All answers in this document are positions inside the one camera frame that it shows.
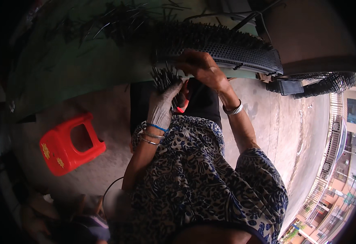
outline red plastic stool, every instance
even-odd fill
[[[104,142],[100,142],[93,129],[91,120],[93,115],[85,113],[65,121],[48,131],[40,140],[40,150],[48,168],[55,176],[64,175],[84,163],[95,159],[106,150]],[[93,142],[93,147],[85,152],[78,151],[72,144],[70,132],[84,124]]]

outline wristwatch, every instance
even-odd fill
[[[227,115],[233,115],[233,114],[238,114],[242,109],[243,109],[243,104],[242,101],[239,99],[240,105],[239,107],[235,108],[234,110],[226,110],[226,108],[223,105],[223,110]]]

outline paisley print fabric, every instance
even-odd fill
[[[132,136],[134,150],[145,126]],[[275,244],[288,206],[283,181],[261,149],[242,153],[234,170],[224,159],[219,126],[186,115],[173,115],[145,177],[129,195],[132,213],[114,229],[120,243],[164,243],[186,225],[223,221]]]

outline yellow flower decal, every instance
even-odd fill
[[[49,149],[47,148],[47,144],[43,143],[41,146],[43,147],[45,157],[49,159]]]
[[[64,168],[64,163],[63,163],[63,161],[62,161],[60,158],[57,158],[56,160],[58,161],[59,165],[60,165],[62,168]]]

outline silver bangle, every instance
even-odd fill
[[[148,144],[152,144],[152,145],[155,145],[155,146],[157,146],[157,145],[160,144],[160,143],[155,143],[155,142],[153,142],[153,141],[149,141],[149,140],[147,140],[147,139],[144,139],[142,136],[140,137],[140,139],[142,139],[143,141],[145,141],[145,142],[148,143]]]
[[[163,139],[164,136],[161,135],[155,135],[152,133],[149,133],[146,129],[143,129],[144,134],[148,135],[149,137],[157,138],[157,139]]]
[[[234,114],[238,114],[242,109],[243,109],[243,104],[242,101],[239,99],[240,105],[239,107],[235,108],[234,110],[226,110],[226,108],[223,105],[223,110],[227,115],[234,115]]]

